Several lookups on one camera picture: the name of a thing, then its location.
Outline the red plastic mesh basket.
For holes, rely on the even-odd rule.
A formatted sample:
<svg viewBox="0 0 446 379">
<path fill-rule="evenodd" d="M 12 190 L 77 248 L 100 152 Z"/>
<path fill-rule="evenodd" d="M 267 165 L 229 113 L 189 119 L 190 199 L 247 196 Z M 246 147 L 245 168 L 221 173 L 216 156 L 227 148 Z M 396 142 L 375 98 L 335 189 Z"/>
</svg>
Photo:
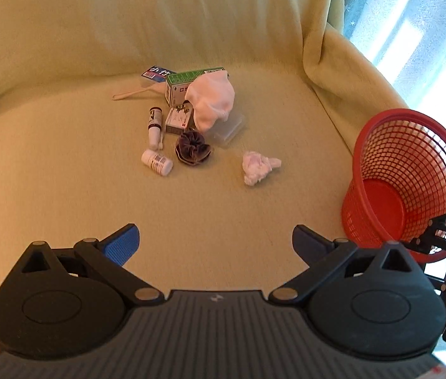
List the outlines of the red plastic mesh basket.
<svg viewBox="0 0 446 379">
<path fill-rule="evenodd" d="M 350 240 L 379 248 L 420 245 L 430 221 L 446 214 L 446 128 L 420 112 L 383 111 L 361 130 L 341 216 Z"/>
</svg>

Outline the white pill bottle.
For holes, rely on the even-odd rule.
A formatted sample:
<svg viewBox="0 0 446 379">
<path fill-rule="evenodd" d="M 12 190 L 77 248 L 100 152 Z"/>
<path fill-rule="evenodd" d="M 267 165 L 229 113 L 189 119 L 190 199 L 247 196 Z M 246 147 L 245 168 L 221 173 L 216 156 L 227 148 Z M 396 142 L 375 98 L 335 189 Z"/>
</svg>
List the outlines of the white pill bottle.
<svg viewBox="0 0 446 379">
<path fill-rule="evenodd" d="M 147 149 L 141 155 L 141 161 L 153 172 L 161 176 L 167 176 L 173 168 L 173 161 L 159 152 Z"/>
</svg>

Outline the white tissue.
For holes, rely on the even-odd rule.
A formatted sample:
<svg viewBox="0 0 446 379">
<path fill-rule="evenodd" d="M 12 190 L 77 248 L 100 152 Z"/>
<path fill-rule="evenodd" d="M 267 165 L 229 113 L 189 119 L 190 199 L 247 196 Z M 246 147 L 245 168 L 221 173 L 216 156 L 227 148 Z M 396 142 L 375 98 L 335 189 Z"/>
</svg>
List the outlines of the white tissue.
<svg viewBox="0 0 446 379">
<path fill-rule="evenodd" d="M 278 158 L 268 158 L 259 152 L 245 152 L 242 156 L 244 183 L 253 187 L 281 165 L 282 161 Z"/>
</svg>

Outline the dark brown scrunchie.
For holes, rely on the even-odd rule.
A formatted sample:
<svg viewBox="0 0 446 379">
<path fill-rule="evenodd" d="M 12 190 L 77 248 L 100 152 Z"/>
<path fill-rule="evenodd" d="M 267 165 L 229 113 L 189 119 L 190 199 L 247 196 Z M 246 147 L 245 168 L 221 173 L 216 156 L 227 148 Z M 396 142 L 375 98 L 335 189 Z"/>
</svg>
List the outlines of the dark brown scrunchie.
<svg viewBox="0 0 446 379">
<path fill-rule="evenodd" d="M 179 135 L 175 151 L 180 162 L 189 166 L 197 166 L 211 156 L 212 146 L 206 142 L 200 132 L 190 130 Z"/>
</svg>

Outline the white tube with black label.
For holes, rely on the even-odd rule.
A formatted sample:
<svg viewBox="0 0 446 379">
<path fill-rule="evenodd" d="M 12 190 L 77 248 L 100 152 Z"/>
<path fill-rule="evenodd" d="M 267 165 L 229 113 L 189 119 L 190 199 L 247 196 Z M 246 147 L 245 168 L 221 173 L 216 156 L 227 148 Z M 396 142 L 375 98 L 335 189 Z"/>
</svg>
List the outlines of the white tube with black label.
<svg viewBox="0 0 446 379">
<path fill-rule="evenodd" d="M 160 107 L 152 107 L 149 110 L 147 124 L 148 146 L 151 150 L 159 150 L 163 131 L 163 112 Z"/>
</svg>

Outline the clear plastic case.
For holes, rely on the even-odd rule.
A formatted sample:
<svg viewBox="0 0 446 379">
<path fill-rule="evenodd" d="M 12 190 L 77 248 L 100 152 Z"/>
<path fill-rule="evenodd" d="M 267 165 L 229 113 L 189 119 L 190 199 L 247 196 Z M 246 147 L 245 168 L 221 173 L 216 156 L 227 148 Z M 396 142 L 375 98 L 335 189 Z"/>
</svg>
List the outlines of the clear plastic case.
<svg viewBox="0 0 446 379">
<path fill-rule="evenodd" d="M 226 147 L 242 130 L 245 125 L 245 116 L 232 111 L 226 121 L 218 120 L 208 132 L 209 137 L 216 146 Z"/>
</svg>

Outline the white box with plant print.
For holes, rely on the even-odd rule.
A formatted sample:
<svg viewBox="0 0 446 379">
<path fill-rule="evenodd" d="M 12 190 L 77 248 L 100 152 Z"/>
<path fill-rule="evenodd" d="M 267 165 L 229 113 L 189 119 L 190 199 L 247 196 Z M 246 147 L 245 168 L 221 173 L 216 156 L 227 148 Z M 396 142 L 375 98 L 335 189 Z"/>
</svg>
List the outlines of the white box with plant print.
<svg viewBox="0 0 446 379">
<path fill-rule="evenodd" d="M 182 134 L 192 120 L 193 107 L 190 102 L 170 108 L 165 119 L 165 131 L 168 134 Z"/>
</svg>

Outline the green white medicine box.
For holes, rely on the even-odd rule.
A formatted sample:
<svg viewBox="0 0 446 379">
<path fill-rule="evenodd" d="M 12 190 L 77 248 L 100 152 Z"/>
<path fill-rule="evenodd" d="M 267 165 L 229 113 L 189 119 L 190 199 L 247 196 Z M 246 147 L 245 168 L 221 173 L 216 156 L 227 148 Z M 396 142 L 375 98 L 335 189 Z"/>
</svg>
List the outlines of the green white medicine box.
<svg viewBox="0 0 446 379">
<path fill-rule="evenodd" d="M 170 107 L 182 105 L 189 85 L 199 76 L 224 70 L 224 67 L 184 71 L 168 75 L 165 79 L 165 101 Z"/>
</svg>

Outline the blue white small packet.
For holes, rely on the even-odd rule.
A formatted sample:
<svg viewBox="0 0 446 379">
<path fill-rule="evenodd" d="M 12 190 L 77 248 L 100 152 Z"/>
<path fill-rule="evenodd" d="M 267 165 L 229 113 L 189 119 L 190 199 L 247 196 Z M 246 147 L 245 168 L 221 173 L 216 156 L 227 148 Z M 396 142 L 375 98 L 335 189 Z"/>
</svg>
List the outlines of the blue white small packet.
<svg viewBox="0 0 446 379">
<path fill-rule="evenodd" d="M 145 79 L 151 80 L 156 83 L 165 82 L 166 78 L 169 75 L 175 74 L 175 71 L 171 71 L 169 69 L 165 69 L 159 67 L 157 65 L 153 65 L 149 67 L 147 70 L 141 73 L 141 76 Z"/>
</svg>

